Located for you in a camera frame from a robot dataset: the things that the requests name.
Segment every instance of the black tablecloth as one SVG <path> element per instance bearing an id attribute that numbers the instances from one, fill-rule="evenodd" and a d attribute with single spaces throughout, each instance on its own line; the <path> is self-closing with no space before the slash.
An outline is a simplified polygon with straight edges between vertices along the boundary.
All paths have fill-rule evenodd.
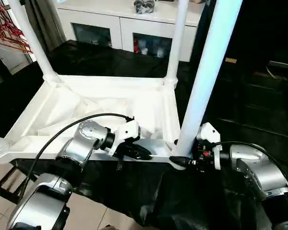
<path id="1" fill-rule="evenodd" d="M 49 54 L 54 70 L 66 75 L 161 78 L 168 61 L 122 50 L 68 41 Z M 195 73 L 181 62 L 175 89 L 182 124 Z M 25 109 L 42 80 L 37 63 L 0 84 L 0 136 Z M 223 64 L 204 120 L 222 140 L 256 143 L 283 160 L 288 174 L 288 82 L 241 73 Z M 31 160 L 17 160 L 27 171 Z M 40 161 L 36 173 L 46 170 Z M 160 229 L 264 229 L 269 226 L 243 176 L 229 169 L 197 174 L 176 171 L 168 164 L 91 161 L 77 193 L 133 217 L 143 226 Z"/>

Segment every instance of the white cabinet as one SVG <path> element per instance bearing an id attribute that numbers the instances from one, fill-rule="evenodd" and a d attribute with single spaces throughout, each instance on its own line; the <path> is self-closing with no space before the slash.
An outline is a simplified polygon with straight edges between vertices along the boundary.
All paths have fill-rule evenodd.
<path id="1" fill-rule="evenodd" d="M 97 13 L 58 9 L 67 40 L 78 40 L 122 49 L 120 18 Z"/>
<path id="2" fill-rule="evenodd" d="M 120 28 L 121 28 L 121 39 L 123 50 L 134 51 L 134 39 L 136 35 L 150 35 L 162 38 L 173 38 L 175 25 L 169 23 L 159 23 L 151 22 L 130 18 L 120 18 Z M 180 60 L 190 61 L 190 56 L 193 48 L 193 43 L 196 34 L 196 27 L 185 26 L 184 36 L 182 40 Z M 165 47 L 162 49 L 167 49 L 168 44 L 164 44 Z"/>
<path id="3" fill-rule="evenodd" d="M 150 14 L 136 14 L 133 0 L 66 0 L 57 7 L 68 40 L 157 57 L 169 55 L 175 31 L 177 0 L 158 2 L 156 11 Z M 203 8 L 204 4 L 189 4 L 180 53 L 182 61 L 190 60 Z"/>

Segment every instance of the tiled floor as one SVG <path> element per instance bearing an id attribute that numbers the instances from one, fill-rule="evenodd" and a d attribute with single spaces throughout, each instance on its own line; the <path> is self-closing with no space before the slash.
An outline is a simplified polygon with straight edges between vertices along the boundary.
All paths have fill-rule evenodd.
<path id="1" fill-rule="evenodd" d="M 11 165 L 0 165 L 0 178 L 12 168 Z M 5 188 L 13 191 L 22 181 L 24 175 L 17 176 L 7 181 Z M 115 226 L 119 230 L 144 230 L 132 218 L 96 203 L 83 196 L 73 194 L 67 204 L 71 209 L 67 219 L 65 230 L 99 230 L 108 224 Z M 0 230 L 5 230 L 8 218 L 10 217 L 15 204 L 0 197 Z"/>

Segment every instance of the white pole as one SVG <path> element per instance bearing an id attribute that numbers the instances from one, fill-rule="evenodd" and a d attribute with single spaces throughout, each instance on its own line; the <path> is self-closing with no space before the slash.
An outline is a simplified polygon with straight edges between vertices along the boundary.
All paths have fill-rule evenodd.
<path id="1" fill-rule="evenodd" d="M 177 69 L 180 58 L 181 42 L 184 32 L 184 25 L 186 22 L 188 12 L 189 0 L 179 0 L 176 16 L 175 32 L 172 40 L 171 51 L 168 61 L 168 72 L 165 77 L 165 83 L 177 85 Z"/>
<path id="2" fill-rule="evenodd" d="M 34 33 L 32 26 L 23 11 L 19 0 L 8 0 L 9 5 L 22 29 L 24 36 L 28 41 L 34 55 L 36 56 L 37 62 L 43 71 L 44 79 L 48 81 L 58 81 L 59 78 L 56 72 L 53 71 L 46 54 L 38 41 L 36 34 Z"/>
<path id="3" fill-rule="evenodd" d="M 191 156 L 191 149 L 216 82 L 242 0 L 217 0 L 203 54 L 177 143 L 177 154 Z"/>

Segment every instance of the curtain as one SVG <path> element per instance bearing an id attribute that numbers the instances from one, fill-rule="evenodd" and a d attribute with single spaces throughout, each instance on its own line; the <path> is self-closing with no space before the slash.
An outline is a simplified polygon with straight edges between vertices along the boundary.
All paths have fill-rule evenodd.
<path id="1" fill-rule="evenodd" d="M 53 0 L 25 0 L 25 10 L 45 52 L 65 42 Z"/>

